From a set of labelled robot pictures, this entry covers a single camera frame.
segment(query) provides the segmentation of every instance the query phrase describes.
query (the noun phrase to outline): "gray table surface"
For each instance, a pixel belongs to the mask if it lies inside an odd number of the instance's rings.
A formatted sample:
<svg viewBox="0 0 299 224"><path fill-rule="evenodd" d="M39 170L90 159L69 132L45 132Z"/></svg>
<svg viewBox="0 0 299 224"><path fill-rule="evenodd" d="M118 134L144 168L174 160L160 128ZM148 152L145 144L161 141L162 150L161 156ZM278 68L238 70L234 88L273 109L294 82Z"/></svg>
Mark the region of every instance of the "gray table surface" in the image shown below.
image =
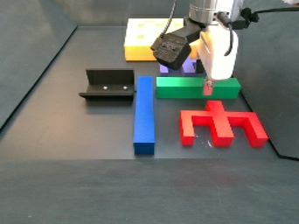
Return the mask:
<svg viewBox="0 0 299 224"><path fill-rule="evenodd" d="M134 75L158 75L156 62L125 62L125 27L80 27L53 61L3 133L0 159L134 158L134 103L85 101L86 68L133 68ZM178 113L204 110L205 100L154 99L154 158L274 158L269 143L253 149L241 128L228 148L210 146L206 127L196 127L192 147L181 147ZM225 110L248 111L241 97L222 101Z"/></svg>
<svg viewBox="0 0 299 224"><path fill-rule="evenodd" d="M156 153L134 157L134 104L78 97L85 68L157 75L154 62L124 61L124 36L125 27L76 30L0 134L1 223L297 223L299 164L269 143L250 149L233 129L217 149L198 127L180 146L178 110L205 101L154 101ZM248 110L241 96L224 105Z"/></svg>

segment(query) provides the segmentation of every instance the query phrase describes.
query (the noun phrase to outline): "long blue block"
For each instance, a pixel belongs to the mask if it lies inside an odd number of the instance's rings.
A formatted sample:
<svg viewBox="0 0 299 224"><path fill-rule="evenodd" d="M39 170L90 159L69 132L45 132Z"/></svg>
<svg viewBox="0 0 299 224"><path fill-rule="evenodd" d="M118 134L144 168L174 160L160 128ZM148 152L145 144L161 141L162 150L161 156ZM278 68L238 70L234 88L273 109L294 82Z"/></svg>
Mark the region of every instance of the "long blue block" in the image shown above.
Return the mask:
<svg viewBox="0 0 299 224"><path fill-rule="evenodd" d="M152 76L137 76L133 146L134 154L154 154L154 93Z"/></svg>

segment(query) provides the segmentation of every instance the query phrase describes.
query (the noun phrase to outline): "red comb-shaped block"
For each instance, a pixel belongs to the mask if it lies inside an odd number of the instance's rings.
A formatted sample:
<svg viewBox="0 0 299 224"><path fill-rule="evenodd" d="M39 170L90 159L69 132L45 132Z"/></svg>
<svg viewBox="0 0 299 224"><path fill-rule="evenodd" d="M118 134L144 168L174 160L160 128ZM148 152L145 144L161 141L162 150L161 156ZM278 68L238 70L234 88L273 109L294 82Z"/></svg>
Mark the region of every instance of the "red comb-shaped block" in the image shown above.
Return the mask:
<svg viewBox="0 0 299 224"><path fill-rule="evenodd" d="M268 136L253 112L225 111L221 101L208 101L205 110L181 110L180 138L181 145L193 143L193 126L208 126L212 144L216 147L229 147L234 138L230 126L244 129L250 147L262 147Z"/></svg>

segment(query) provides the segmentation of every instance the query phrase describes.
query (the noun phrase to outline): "toy block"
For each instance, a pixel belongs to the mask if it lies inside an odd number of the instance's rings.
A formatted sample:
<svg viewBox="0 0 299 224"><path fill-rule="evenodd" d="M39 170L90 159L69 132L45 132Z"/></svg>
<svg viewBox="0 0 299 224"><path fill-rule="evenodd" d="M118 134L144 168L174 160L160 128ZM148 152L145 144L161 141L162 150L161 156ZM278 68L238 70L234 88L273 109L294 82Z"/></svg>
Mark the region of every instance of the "toy block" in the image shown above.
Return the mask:
<svg viewBox="0 0 299 224"><path fill-rule="evenodd" d="M154 60L150 45L164 30L168 18L129 18L125 28L125 60ZM182 18L173 18L168 32L182 27ZM196 59L196 45L190 43L190 58Z"/></svg>
<svg viewBox="0 0 299 224"><path fill-rule="evenodd" d="M212 144L216 147L229 147L234 138L230 126L244 129L249 146L262 147L268 136L253 112L225 111L221 101L208 101L205 110L181 110L180 139L181 145L193 143L193 126L208 126Z"/></svg>
<svg viewBox="0 0 299 224"><path fill-rule="evenodd" d="M154 154L153 78L138 76L134 97L134 154Z"/></svg>
<svg viewBox="0 0 299 224"><path fill-rule="evenodd" d="M212 95L202 95L202 84L201 77L156 77L156 98L236 99L240 90L236 78L217 80Z"/></svg>
<svg viewBox="0 0 299 224"><path fill-rule="evenodd" d="M160 67L160 75L162 77L181 77L181 76L197 76L197 74L194 73L194 60L192 60L189 57L186 58L186 60L182 62L181 64L181 68L177 70L172 70L170 68L162 66L161 64L158 64Z"/></svg>
<svg viewBox="0 0 299 224"><path fill-rule="evenodd" d="M194 63L194 60L188 57L186 60L181 64L181 69L182 69L181 76L188 76L188 77L196 76L193 63Z"/></svg>

